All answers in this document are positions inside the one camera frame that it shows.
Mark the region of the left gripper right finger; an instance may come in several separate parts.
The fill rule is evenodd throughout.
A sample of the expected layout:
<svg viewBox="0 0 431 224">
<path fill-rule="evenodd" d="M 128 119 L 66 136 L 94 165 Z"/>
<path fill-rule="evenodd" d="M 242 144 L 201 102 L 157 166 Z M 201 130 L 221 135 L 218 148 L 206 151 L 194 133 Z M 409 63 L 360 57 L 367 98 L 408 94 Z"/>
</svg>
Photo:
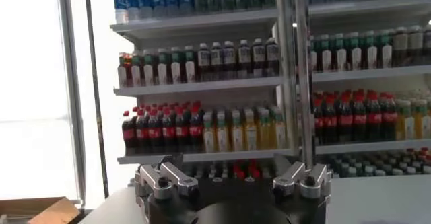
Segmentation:
<svg viewBox="0 0 431 224">
<path fill-rule="evenodd" d="M 283 174 L 273 179 L 273 194 L 283 199 L 299 190 L 307 199 L 327 198 L 331 195 L 332 173 L 326 165 L 316 164 L 306 169 L 304 163 L 294 163 Z"/>
</svg>

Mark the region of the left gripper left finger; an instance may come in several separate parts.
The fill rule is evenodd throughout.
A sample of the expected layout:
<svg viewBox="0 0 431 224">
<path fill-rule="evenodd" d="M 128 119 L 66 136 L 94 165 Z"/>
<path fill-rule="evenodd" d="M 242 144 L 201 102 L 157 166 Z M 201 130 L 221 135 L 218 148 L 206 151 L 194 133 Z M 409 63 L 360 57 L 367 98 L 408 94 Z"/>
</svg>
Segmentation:
<svg viewBox="0 0 431 224">
<path fill-rule="evenodd" d="M 152 195 L 156 200 L 170 200 L 174 190 L 179 196 L 196 198 L 199 195 L 199 182 L 186 175 L 175 162 L 181 164 L 182 156 L 163 157 L 157 164 L 141 164 L 134 177 L 135 195 L 144 198 Z"/>
</svg>

